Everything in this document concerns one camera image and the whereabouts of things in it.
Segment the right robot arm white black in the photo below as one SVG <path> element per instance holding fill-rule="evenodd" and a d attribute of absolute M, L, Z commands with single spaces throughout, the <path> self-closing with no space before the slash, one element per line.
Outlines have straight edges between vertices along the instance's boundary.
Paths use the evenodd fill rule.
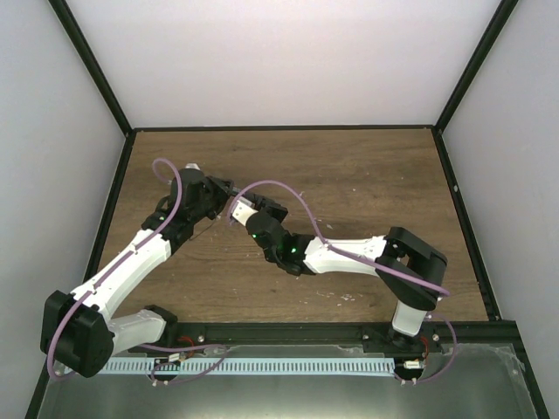
<path fill-rule="evenodd" d="M 291 275 L 343 272 L 380 278 L 397 298 L 388 328 L 389 343 L 397 351 L 418 343 L 427 313 L 445 293 L 446 256 L 405 228 L 365 239 L 295 234 L 282 225 L 284 208 L 244 198 L 233 205 L 231 217 L 246 228 L 267 262 Z"/>

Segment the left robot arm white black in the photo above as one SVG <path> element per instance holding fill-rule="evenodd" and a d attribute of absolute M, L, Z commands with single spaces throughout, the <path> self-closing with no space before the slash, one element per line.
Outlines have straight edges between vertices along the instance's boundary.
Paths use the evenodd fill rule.
<path fill-rule="evenodd" d="M 169 195 L 121 253 L 71 292 L 55 291 L 45 301 L 40 349 L 51 379 L 67 376 L 56 372 L 56 364 L 92 377 L 128 349 L 150 345 L 167 353 L 177 345 L 177 317 L 159 306 L 114 316 L 131 291 L 192 237 L 196 224 L 215 219 L 233 194 L 231 181 L 205 175 L 195 165 L 175 175 Z"/>

